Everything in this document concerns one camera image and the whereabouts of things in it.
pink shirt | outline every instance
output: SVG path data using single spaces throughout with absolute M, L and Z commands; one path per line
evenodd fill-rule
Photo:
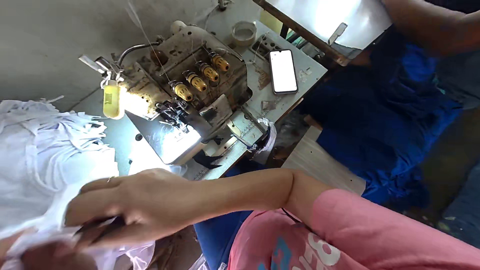
M 480 250 L 340 189 L 314 202 L 312 231 L 282 210 L 254 211 L 229 270 L 477 269 Z

tape roll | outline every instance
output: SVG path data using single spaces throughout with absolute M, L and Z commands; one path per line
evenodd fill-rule
M 257 26 L 252 22 L 239 21 L 233 26 L 232 36 L 238 46 L 250 46 L 257 38 Z

overlock sewing machine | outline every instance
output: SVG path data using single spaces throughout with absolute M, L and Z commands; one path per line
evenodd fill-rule
M 229 120 L 252 96 L 241 56 L 197 26 L 176 21 L 171 28 L 170 38 L 112 54 L 112 61 L 80 57 L 104 78 L 105 116 L 119 119 L 126 110 L 169 165 L 185 163 L 212 140 L 218 149 L 232 136 L 254 147 Z M 137 49 L 146 54 L 124 66 L 125 56 Z

gray wall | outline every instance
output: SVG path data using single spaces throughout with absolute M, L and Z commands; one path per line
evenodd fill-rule
M 216 0 L 134 0 L 150 39 L 168 37 L 175 20 L 196 23 Z M 145 43 L 126 0 L 3 0 L 0 4 L 0 99 L 65 98 L 67 110 L 99 87 L 101 77 L 78 60 L 110 57 Z

smartphone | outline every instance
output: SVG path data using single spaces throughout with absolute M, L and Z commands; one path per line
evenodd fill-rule
M 274 94 L 289 94 L 299 91 L 293 55 L 289 49 L 273 50 L 268 54 L 272 72 Z

